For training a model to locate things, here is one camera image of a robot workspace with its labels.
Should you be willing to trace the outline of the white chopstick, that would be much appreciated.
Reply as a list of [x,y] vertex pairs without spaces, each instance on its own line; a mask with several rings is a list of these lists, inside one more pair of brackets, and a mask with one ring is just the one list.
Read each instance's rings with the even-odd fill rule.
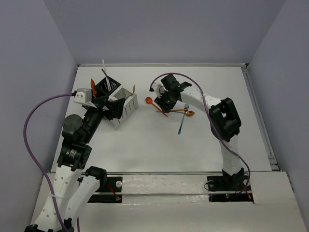
[[105,78],[106,78],[107,88],[108,88],[108,91],[110,92],[111,91],[111,84],[110,84],[109,76],[107,75],[107,72],[106,72],[106,66],[105,66],[104,59],[102,59],[102,65],[103,65],[102,70],[103,70],[103,73],[104,73]]

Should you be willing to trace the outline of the orange plastic knife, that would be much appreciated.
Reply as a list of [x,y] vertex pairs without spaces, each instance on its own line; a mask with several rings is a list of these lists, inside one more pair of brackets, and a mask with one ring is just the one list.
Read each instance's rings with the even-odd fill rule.
[[90,85],[91,85],[91,90],[92,90],[92,93],[93,93],[93,98],[96,98],[96,94],[97,94],[96,84],[95,84],[93,79],[91,79]]

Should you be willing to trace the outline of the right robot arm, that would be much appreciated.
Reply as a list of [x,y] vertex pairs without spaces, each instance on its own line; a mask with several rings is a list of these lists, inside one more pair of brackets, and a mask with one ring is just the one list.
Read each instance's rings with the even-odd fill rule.
[[149,87],[156,94],[155,103],[164,113],[170,113],[177,102],[194,106],[207,115],[211,132],[220,143],[223,158],[222,176],[218,184],[235,189],[249,179],[244,170],[249,166],[238,152],[238,134],[241,119],[230,98],[219,99],[206,94],[202,87],[189,78],[180,83],[177,73],[164,73],[155,78]]

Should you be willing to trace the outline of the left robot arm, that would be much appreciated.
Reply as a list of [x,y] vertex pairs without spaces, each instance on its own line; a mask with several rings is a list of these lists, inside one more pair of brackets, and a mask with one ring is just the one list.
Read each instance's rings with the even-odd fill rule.
[[50,189],[42,211],[27,232],[74,232],[80,231],[79,215],[95,191],[101,191],[107,185],[106,170],[85,165],[92,148],[89,142],[103,118],[120,119],[125,99],[109,101],[105,97],[95,98],[83,107],[84,116],[72,114],[63,122],[60,154],[56,173],[50,178],[46,170],[33,155],[27,136],[28,123],[24,124],[24,142],[26,148],[39,167]]

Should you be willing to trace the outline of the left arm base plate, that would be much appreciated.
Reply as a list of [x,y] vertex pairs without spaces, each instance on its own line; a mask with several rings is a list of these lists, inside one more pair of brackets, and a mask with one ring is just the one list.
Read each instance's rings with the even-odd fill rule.
[[100,185],[99,189],[90,197],[88,203],[122,203],[122,176],[107,176],[106,184]]

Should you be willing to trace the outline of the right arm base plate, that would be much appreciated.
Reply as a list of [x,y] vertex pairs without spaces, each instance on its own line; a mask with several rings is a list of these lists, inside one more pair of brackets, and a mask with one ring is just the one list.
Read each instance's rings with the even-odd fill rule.
[[207,177],[204,189],[208,191],[211,203],[254,202],[250,184],[244,190],[248,177],[245,175],[233,186],[228,185],[220,175]]

